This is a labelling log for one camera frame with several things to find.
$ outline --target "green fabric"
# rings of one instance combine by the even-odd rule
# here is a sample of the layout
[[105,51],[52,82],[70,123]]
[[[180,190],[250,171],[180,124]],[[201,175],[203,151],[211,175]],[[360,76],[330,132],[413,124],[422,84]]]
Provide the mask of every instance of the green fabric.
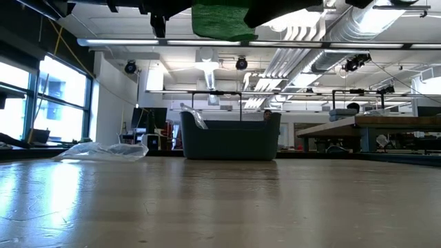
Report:
[[240,121],[218,121],[210,129],[196,126],[189,112],[181,112],[181,134],[184,156],[189,159],[270,161],[277,155],[280,129],[279,113],[255,125]]
[[255,29],[243,21],[250,1],[196,0],[192,7],[194,34],[225,41],[256,40]]

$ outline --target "window frame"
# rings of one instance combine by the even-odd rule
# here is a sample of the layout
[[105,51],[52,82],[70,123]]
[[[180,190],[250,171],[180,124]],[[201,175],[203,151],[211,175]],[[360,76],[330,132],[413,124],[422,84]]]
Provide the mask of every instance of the window frame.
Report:
[[22,137],[27,137],[28,133],[30,131],[30,128],[32,127],[32,124],[33,124],[34,118],[35,118],[35,110],[38,107],[38,105],[37,105],[38,99],[43,99],[48,102],[53,102],[53,103],[56,103],[59,105],[64,105],[64,106],[76,108],[78,110],[82,110],[83,111],[83,122],[82,122],[83,126],[81,127],[81,137],[80,138],[88,137],[89,133],[90,133],[90,111],[91,111],[90,108],[91,108],[91,100],[92,100],[92,77],[90,77],[84,71],[79,70],[78,68],[66,63],[65,61],[62,61],[58,57],[53,57],[51,54],[47,54],[47,56],[50,56],[51,59],[54,59],[55,61],[65,65],[65,66],[69,67],[70,69],[73,69],[76,72],[85,76],[85,78],[86,78],[85,104],[84,104],[84,106],[80,106],[80,105],[76,105],[76,104],[69,103],[67,101],[55,98],[53,96],[49,96],[44,93],[39,93],[37,86],[38,86],[40,70],[37,71],[37,74],[33,74],[33,73],[29,72],[29,83],[28,83],[27,89],[22,88],[22,87],[18,87],[15,85],[10,85],[8,83],[0,82],[0,85],[11,87],[15,90],[23,92],[27,96],[26,107],[25,107],[25,120],[24,120],[24,125],[23,125],[23,136]]

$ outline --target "clear plastic sheet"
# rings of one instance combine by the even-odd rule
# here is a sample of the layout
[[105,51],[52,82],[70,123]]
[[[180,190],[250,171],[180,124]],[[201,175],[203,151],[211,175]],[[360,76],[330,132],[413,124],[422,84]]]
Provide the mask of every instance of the clear plastic sheet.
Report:
[[391,110],[379,109],[379,110],[371,110],[365,112],[363,116],[389,116],[390,114],[391,114]]
[[194,120],[196,121],[196,125],[201,129],[208,129],[207,125],[204,122],[204,119],[202,118],[202,114],[192,107],[189,107],[185,105],[184,103],[181,103],[181,109],[182,111],[187,111],[190,114],[193,114]]
[[85,161],[134,162],[143,158],[148,148],[143,144],[116,144],[111,146],[96,142],[81,143],[53,158],[55,161],[76,159]]

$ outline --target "camera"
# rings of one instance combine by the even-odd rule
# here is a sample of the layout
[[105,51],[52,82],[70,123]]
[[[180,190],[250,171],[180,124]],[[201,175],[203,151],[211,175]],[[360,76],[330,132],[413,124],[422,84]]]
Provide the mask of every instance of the camera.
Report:
[[245,59],[244,56],[240,56],[236,62],[236,69],[237,70],[245,70],[245,69],[247,69],[247,67],[248,67],[247,60]]
[[124,67],[124,71],[127,74],[134,74],[138,68],[136,67],[136,61],[127,61],[127,65]]

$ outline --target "white wall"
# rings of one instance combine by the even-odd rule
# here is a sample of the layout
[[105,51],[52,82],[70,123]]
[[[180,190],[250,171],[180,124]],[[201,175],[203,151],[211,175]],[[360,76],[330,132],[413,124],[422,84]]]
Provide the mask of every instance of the white wall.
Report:
[[137,84],[106,61],[102,52],[95,53],[94,73],[100,84],[95,81],[93,85],[90,138],[113,145],[119,141],[116,134],[121,132],[121,123],[125,121],[130,128]]

